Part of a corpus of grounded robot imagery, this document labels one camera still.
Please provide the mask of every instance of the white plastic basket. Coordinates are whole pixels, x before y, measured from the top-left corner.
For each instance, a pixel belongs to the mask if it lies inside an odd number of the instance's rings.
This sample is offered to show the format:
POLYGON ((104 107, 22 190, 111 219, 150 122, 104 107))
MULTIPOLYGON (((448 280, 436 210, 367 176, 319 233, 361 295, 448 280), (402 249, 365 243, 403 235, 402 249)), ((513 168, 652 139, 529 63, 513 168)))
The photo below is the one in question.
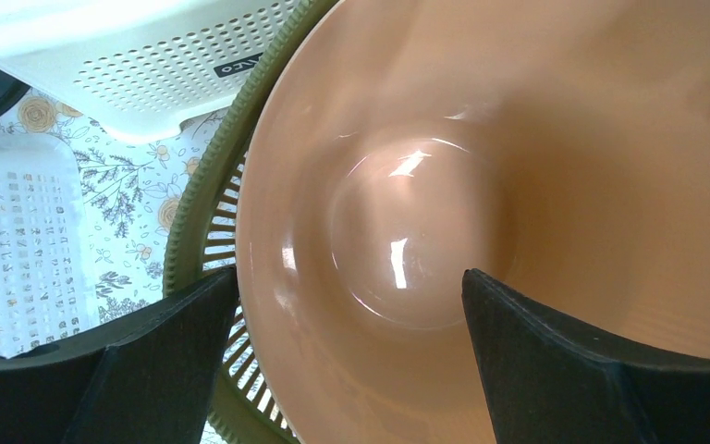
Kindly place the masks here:
POLYGON ((229 106, 297 0, 0 0, 0 68, 143 143, 229 106))
POLYGON ((0 135, 0 355, 99 324, 77 163, 44 134, 0 135))

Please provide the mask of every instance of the bowl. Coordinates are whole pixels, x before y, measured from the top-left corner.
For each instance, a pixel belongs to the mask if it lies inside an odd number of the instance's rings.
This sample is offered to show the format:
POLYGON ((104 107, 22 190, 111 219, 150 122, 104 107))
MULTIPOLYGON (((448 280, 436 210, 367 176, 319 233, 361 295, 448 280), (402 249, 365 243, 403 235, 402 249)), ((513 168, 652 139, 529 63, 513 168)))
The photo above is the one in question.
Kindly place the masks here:
POLYGON ((495 442, 468 268, 710 358, 710 2, 340 2, 240 192, 251 342, 307 444, 495 442))

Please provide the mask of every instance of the black logo label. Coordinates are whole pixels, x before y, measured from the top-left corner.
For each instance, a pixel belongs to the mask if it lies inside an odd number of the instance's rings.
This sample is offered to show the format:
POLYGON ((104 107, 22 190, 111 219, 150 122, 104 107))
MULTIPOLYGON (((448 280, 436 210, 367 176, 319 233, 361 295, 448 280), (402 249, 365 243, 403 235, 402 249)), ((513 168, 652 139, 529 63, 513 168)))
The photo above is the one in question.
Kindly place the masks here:
POLYGON ((224 65, 219 65, 218 67, 215 67, 214 71, 216 72, 216 75, 219 76, 219 78, 232 76, 233 74, 238 74, 239 72, 254 68, 254 66, 257 65, 257 62, 260 61, 260 57, 262 55, 263 53, 250 55, 234 62, 225 63, 224 65))

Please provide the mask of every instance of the floral tablecloth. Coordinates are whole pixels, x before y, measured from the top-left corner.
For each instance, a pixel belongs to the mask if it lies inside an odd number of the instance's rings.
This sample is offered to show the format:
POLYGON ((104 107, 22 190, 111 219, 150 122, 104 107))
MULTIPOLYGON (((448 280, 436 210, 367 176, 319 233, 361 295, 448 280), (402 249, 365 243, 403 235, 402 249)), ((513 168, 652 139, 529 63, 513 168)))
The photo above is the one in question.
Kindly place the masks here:
MULTIPOLYGON (((43 132, 77 158, 102 323, 162 298, 179 198, 225 113, 187 120, 179 136, 146 145, 119 142, 96 120, 35 90, 0 117, 0 133, 43 132)), ((202 442, 223 441, 206 424, 202 442)))

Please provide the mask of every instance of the green basket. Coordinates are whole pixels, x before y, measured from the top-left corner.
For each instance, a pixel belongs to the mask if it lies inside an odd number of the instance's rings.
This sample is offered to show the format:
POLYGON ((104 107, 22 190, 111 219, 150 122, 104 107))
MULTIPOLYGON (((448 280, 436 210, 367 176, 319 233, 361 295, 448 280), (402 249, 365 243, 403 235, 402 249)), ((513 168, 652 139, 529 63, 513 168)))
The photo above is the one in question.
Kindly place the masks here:
MULTIPOLYGON (((279 75, 338 0, 300 0, 211 139, 178 206, 165 254, 165 295, 235 263, 240 177, 257 120, 279 75)), ((297 443, 257 364, 237 310, 209 421, 229 444, 297 443)))

